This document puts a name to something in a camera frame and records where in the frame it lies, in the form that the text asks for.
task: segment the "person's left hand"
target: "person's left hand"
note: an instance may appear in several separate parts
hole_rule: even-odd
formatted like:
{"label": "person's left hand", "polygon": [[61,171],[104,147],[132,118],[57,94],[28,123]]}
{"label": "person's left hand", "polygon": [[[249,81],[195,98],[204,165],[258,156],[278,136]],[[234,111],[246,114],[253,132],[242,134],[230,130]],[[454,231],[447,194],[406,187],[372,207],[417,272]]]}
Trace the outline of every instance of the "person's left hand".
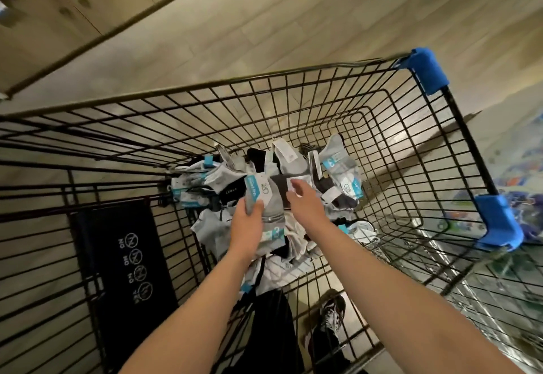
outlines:
{"label": "person's left hand", "polygon": [[251,215],[245,211],[245,198],[241,198],[232,218],[231,239],[228,252],[239,255],[243,261],[251,262],[262,238],[262,212],[264,203],[257,201]]}

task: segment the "shoe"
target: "shoe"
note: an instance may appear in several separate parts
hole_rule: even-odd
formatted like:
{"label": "shoe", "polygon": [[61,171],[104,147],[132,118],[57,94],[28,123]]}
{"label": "shoe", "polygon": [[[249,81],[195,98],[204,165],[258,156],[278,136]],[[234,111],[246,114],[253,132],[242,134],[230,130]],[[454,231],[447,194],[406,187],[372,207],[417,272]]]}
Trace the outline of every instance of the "shoe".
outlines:
{"label": "shoe", "polygon": [[305,337],[304,345],[310,356],[313,355],[311,350],[313,331],[325,331],[328,328],[337,337],[343,323],[343,318],[345,317],[345,310],[347,308],[345,299],[334,289],[329,290],[328,293],[331,295],[331,298],[321,305],[318,324],[312,327]]}

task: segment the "person's right arm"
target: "person's right arm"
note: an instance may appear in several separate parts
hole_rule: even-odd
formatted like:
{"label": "person's right arm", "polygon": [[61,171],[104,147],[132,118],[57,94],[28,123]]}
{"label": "person's right arm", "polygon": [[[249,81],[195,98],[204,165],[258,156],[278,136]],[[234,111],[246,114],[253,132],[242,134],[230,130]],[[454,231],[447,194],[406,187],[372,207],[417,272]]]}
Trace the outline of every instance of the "person's right arm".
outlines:
{"label": "person's right arm", "polygon": [[332,224],[313,190],[293,180],[292,213],[406,374],[521,374],[445,299],[377,259]]}

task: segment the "forearm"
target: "forearm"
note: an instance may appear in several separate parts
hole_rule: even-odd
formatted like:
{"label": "forearm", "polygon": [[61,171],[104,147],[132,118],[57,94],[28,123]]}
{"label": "forearm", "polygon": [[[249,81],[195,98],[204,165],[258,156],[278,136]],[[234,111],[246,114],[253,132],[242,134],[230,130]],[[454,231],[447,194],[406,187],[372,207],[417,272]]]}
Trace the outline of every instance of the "forearm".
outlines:
{"label": "forearm", "polygon": [[405,372],[521,372],[442,297],[378,260],[329,221],[308,234]]}
{"label": "forearm", "polygon": [[196,292],[135,351],[121,374],[207,374],[249,261],[228,252]]}

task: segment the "person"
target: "person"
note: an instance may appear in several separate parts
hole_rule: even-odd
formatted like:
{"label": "person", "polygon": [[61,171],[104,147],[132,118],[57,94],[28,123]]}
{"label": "person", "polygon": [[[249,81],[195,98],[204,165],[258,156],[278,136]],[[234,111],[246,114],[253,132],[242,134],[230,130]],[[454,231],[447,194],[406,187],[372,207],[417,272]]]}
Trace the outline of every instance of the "person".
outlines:
{"label": "person", "polygon": [[[439,294],[377,259],[325,215],[316,192],[292,180],[289,192],[295,219],[328,260],[346,293],[407,374],[520,374],[522,371]],[[227,254],[194,294],[134,351],[121,374],[207,374],[227,330],[242,278],[262,234],[261,202],[245,212],[241,199],[231,225]],[[228,372],[304,371],[292,313],[281,291],[258,296],[247,347]],[[349,367],[336,333],[343,297],[322,306],[310,331],[314,372],[339,373]]]}

